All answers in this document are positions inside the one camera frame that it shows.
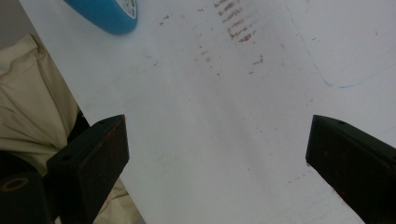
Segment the beige fabric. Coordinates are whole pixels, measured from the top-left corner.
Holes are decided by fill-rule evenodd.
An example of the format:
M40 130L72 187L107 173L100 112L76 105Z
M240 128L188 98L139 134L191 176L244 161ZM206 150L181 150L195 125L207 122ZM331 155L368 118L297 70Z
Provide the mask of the beige fabric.
M77 114L73 95L38 38L27 35L0 50L0 150L44 175L46 161L66 146ZM133 224L139 218L118 180L94 223Z

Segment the cloth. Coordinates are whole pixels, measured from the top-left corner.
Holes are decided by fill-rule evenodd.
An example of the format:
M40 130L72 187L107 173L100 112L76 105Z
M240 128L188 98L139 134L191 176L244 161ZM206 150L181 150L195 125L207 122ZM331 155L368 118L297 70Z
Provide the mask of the cloth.
M27 35L0 50L0 150L47 173L46 161L67 145L79 108L37 37ZM94 223L130 223L139 218L118 180Z

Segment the white paper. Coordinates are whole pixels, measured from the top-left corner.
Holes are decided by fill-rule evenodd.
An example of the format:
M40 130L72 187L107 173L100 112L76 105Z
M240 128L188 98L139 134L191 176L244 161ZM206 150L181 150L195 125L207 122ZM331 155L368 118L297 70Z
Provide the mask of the white paper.
M393 1L138 1L123 36L20 1L89 122L126 115L148 224L362 223L304 156L314 114L396 146Z

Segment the white surface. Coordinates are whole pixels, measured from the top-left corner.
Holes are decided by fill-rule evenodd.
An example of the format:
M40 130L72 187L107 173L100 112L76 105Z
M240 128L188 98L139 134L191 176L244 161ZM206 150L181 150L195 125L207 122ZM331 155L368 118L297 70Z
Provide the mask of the white surface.
M124 36L21 3L89 122L126 114L148 224L361 223L304 155L314 114L396 145L394 1L146 0Z

